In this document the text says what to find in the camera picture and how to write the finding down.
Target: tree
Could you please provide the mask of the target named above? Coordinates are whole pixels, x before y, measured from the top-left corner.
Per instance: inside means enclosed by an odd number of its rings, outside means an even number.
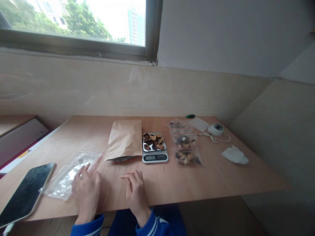
[[[71,34],[84,38],[113,40],[104,24],[99,19],[95,20],[85,0],[80,4],[76,0],[68,0],[65,9],[68,14],[64,14],[63,18]]]
[[[24,0],[1,0],[0,11],[13,29],[38,33],[68,34],[44,13],[38,13]]]
[[[119,43],[124,43],[126,41],[126,38],[117,38],[115,41]]]

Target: hand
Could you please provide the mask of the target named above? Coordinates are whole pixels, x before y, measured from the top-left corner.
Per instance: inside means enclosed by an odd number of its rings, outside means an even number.
[[[150,218],[151,210],[145,195],[142,172],[132,171],[121,178],[128,179],[126,200],[131,212],[137,218],[139,226],[143,228]]]
[[[75,225],[91,222],[94,220],[97,211],[101,178],[97,171],[89,176],[87,172],[89,166],[90,164],[82,166],[72,182],[72,194],[79,211]]]

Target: dried fruit pieces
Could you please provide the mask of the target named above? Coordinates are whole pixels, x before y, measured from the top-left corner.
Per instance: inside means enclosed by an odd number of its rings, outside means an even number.
[[[164,139],[162,138],[162,133],[158,133],[157,135],[145,133],[144,137],[144,148],[148,151],[151,149],[157,151],[158,149],[164,150],[165,146],[163,145]]]
[[[157,139],[157,137],[155,135],[150,134],[150,138],[155,141]]]
[[[158,148],[158,149],[161,149],[161,150],[164,150],[164,145],[159,145],[159,144],[157,144],[157,148]]]
[[[173,135],[172,141],[177,148],[194,148],[196,146],[196,139],[192,139],[195,135]]]
[[[150,146],[149,146],[149,145],[147,145],[147,144],[145,144],[145,145],[144,145],[144,148],[145,148],[145,149],[147,149],[148,151],[150,151],[150,150],[151,150]]]
[[[177,161],[183,165],[187,165],[189,163],[201,164],[199,157],[194,155],[192,150],[179,150],[176,152],[175,157]]]
[[[158,149],[155,142],[152,143],[152,149],[153,149],[154,151],[156,151],[156,150]]]
[[[164,142],[164,139],[162,138],[162,139],[160,139],[157,143],[158,144],[162,144]]]

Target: digital kitchen scale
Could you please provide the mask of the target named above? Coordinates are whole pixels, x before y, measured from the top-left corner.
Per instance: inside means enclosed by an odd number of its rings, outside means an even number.
[[[148,133],[150,135],[157,135],[157,134],[162,134],[161,139],[164,139],[163,133],[162,132],[154,132],[154,133]],[[148,151],[144,149],[144,143],[142,145],[142,161],[146,164],[150,163],[160,163],[160,162],[167,162],[168,161],[168,155],[167,155],[167,150],[166,150],[166,144],[165,141],[162,144],[164,146],[164,150],[153,150],[152,145],[150,145],[151,150]]]

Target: windowsill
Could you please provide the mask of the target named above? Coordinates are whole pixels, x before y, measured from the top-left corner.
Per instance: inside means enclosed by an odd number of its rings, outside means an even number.
[[[65,59],[75,59],[75,60],[86,60],[86,61],[100,61],[100,62],[110,62],[110,63],[119,63],[119,64],[132,64],[139,66],[157,66],[157,63],[147,62],[147,61],[128,61],[128,60],[116,60],[108,58],[97,58],[97,57],[88,57],[88,56],[66,56],[61,54],[45,53],[45,52],[34,52],[27,51],[22,49],[12,49],[6,47],[0,47],[0,53],[14,53],[21,55],[29,56],[44,56],[44,57],[56,57],[56,58],[65,58]]]

